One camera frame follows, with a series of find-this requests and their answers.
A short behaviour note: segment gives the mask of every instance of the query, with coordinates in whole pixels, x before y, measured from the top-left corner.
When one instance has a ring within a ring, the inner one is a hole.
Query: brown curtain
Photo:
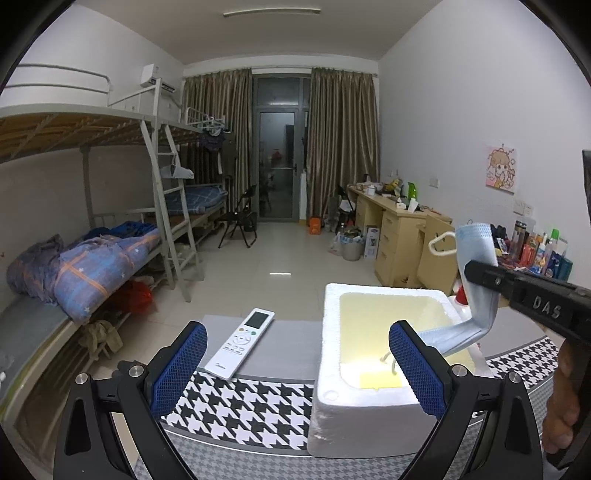
[[[250,182],[252,70],[228,70],[188,78],[183,107],[188,106],[215,118],[226,115],[228,129],[236,135],[238,160],[229,186],[229,202],[234,207]],[[194,183],[220,181],[217,153],[210,153],[206,148],[190,144],[181,149],[181,164],[195,172]]]
[[[322,217],[338,185],[379,171],[378,113],[370,74],[313,69],[307,154],[308,216]]]

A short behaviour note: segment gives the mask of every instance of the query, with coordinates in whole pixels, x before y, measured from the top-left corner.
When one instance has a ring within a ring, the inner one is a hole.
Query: ceiling light
[[[225,12],[224,18],[234,17],[235,15],[249,15],[249,14],[300,14],[300,15],[320,15],[322,9],[320,8],[306,8],[306,7],[267,7],[267,8],[249,8],[245,10],[234,10],[233,12]]]

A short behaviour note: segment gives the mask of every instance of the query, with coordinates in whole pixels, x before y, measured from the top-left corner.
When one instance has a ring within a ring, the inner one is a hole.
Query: ceiling
[[[440,0],[78,0],[184,64],[261,54],[337,54],[379,60]],[[222,13],[315,7],[320,15]]]

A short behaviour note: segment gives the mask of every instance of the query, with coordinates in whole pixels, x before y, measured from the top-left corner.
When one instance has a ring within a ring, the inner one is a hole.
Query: spray bottle
[[[552,230],[552,235],[550,235],[550,241],[548,242],[548,245],[546,245],[546,251],[544,253],[545,262],[542,271],[540,272],[541,275],[544,275],[546,273],[546,268],[548,268],[548,264],[550,263],[550,257],[552,257],[552,253],[554,252],[554,250],[556,250],[556,246],[558,245],[559,237],[560,232],[558,231],[558,229],[554,228]]]

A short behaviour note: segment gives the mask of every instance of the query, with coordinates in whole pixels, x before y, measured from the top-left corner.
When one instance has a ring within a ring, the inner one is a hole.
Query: houndstooth pattern
[[[305,450],[314,385],[233,378],[196,371],[167,425],[215,440]]]
[[[548,337],[486,361],[497,378],[514,370],[529,390],[544,381],[558,368],[558,348]]]
[[[529,390],[557,368],[558,349],[548,337],[487,360],[492,373],[520,374]],[[196,371],[174,412],[163,421],[215,440],[269,449],[306,450],[313,384],[233,378],[226,382]],[[475,412],[473,418],[482,412]]]

